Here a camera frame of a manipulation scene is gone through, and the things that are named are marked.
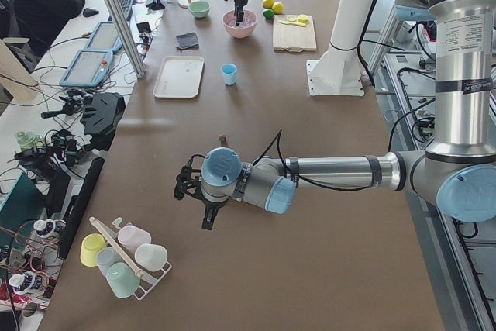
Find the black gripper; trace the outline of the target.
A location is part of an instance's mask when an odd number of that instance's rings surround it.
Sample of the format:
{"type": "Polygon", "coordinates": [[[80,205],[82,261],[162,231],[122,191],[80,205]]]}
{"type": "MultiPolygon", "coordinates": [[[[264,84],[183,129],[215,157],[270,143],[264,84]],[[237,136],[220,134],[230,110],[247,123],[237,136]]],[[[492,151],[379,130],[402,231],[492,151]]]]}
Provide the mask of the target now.
{"type": "Polygon", "coordinates": [[[217,192],[215,189],[209,190],[202,187],[201,193],[205,205],[205,215],[201,227],[203,229],[212,229],[218,210],[227,203],[227,195],[217,192]]]}
{"type": "Polygon", "coordinates": [[[241,24],[243,22],[244,11],[243,7],[246,6],[248,0],[235,0],[235,10],[233,13],[233,17],[237,24],[241,24]]]}

